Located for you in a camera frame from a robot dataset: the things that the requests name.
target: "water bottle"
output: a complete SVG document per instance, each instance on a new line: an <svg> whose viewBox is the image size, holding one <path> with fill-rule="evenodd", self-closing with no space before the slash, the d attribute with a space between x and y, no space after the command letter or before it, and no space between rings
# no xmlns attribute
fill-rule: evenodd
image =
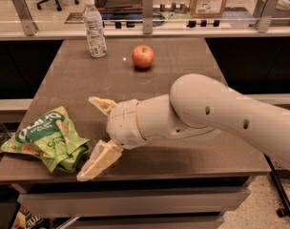
<svg viewBox="0 0 290 229"><path fill-rule="evenodd" d="M83 19L87 28L87 39L91 56L102 57L106 55L107 47L103 22L94 0L85 0Z"/></svg>

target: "table surface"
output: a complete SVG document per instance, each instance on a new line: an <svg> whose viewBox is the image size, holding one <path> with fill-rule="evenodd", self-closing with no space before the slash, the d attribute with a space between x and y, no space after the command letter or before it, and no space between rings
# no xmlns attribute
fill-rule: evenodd
<svg viewBox="0 0 290 229"><path fill-rule="evenodd" d="M146 71L135 68L132 49L147 44L155 62ZM108 54L91 58L86 40L65 40L31 103L21 126L64 106L81 137L93 148L105 131L106 116L88 101L90 96L116 102L167 94L173 82L186 73L201 73L225 82L203 38L107 38ZM87 159L84 156L79 168ZM189 143L160 139L131 151L95 180L130 180L190 177L239 177L269 172L262 153L240 138L221 133L214 139ZM0 183L70 182L76 173L52 174L31 156L4 154Z"/></svg>

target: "red apple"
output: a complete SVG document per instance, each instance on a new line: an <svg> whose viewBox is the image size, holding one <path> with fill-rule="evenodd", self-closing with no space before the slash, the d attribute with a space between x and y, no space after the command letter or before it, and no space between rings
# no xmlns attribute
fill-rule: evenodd
<svg viewBox="0 0 290 229"><path fill-rule="evenodd" d="M132 59L140 69L146 69L154 62L154 50L147 45L138 45L133 50Z"/></svg>

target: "lab bench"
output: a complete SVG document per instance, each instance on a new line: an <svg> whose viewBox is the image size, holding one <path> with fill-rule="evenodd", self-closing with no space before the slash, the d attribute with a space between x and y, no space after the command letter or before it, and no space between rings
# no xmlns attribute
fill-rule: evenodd
<svg viewBox="0 0 290 229"><path fill-rule="evenodd" d="M107 37L106 42L107 55L93 59L86 40L64 40L21 127L63 106L92 149L108 135L106 116L89 103L90 96L115 102L147 99L167 94L187 73L226 84L203 38ZM146 71L131 59L139 44L155 51L155 62ZM88 157L80 160L77 171ZM87 182L77 182L77 172L51 174L32 156L3 154L0 184L19 191L18 202L38 217L54 223L77 219L76 228L218 228L223 214L250 195L252 178L269 172L262 153L222 132L207 141L158 139L126 150L112 167Z"/></svg>

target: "green chip bag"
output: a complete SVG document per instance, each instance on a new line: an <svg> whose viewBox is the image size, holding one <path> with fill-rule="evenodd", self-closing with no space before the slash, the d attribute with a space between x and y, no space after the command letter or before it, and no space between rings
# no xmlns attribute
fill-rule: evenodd
<svg viewBox="0 0 290 229"><path fill-rule="evenodd" d="M59 107L18 131L1 150L35 156L51 173L55 168L74 172L79 158L89 150L88 141L78 136L66 109Z"/></svg>

